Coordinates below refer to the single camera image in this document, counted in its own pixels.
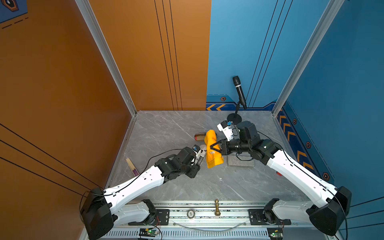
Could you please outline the yellow microfibre cloth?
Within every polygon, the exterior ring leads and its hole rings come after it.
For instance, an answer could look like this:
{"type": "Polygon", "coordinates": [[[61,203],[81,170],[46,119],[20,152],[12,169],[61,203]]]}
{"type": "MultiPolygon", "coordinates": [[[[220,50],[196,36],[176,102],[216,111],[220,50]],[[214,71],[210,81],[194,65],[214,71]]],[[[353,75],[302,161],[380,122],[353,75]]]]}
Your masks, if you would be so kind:
{"type": "Polygon", "coordinates": [[[217,135],[214,130],[209,130],[206,135],[204,142],[207,147],[207,154],[206,154],[206,162],[207,162],[207,167],[209,169],[221,165],[224,163],[224,159],[222,154],[219,152],[220,146],[219,144],[215,143],[217,142],[217,135]]]}

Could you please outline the grey eyeglass case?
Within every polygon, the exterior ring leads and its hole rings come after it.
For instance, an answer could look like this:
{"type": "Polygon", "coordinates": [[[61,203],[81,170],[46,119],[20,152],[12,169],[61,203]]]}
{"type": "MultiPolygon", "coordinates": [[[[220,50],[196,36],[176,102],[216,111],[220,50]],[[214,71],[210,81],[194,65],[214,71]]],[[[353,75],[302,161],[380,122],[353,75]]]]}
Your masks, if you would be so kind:
{"type": "Polygon", "coordinates": [[[227,163],[229,167],[253,168],[255,166],[254,160],[248,161],[248,159],[236,155],[227,156],[227,163]]]}

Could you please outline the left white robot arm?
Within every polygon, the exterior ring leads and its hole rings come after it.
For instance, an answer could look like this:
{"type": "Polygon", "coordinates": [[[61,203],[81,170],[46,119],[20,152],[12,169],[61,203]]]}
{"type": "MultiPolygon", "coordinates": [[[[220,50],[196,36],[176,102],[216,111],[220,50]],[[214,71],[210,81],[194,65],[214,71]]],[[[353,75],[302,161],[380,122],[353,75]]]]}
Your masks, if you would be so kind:
{"type": "Polygon", "coordinates": [[[181,175],[193,179],[206,153],[205,146],[185,147],[176,155],[159,159],[148,170],[120,185],[91,190],[80,208],[89,239],[98,240],[113,227],[122,224],[152,224],[157,212],[153,203],[142,200],[131,204],[131,200],[181,175]]]}

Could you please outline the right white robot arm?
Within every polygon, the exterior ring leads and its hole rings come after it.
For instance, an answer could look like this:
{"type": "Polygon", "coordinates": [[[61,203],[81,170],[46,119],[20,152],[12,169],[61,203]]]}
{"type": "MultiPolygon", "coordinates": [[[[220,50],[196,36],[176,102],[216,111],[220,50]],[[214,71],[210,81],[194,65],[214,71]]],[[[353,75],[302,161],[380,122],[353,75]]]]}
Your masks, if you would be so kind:
{"type": "Polygon", "coordinates": [[[280,224],[283,220],[296,220],[311,223],[316,229],[328,236],[334,236],[341,225],[347,225],[352,193],[346,187],[335,187],[322,180],[289,156],[283,147],[269,138],[261,139],[256,126],[241,122],[237,126],[238,138],[234,139],[231,124],[223,121],[218,129],[225,139],[217,140],[215,131],[205,136],[207,151],[214,154],[211,158],[217,163],[223,156],[247,152],[253,160],[275,170],[285,177],[309,200],[306,202],[270,200],[264,207],[263,219],[270,225],[280,224]]]}

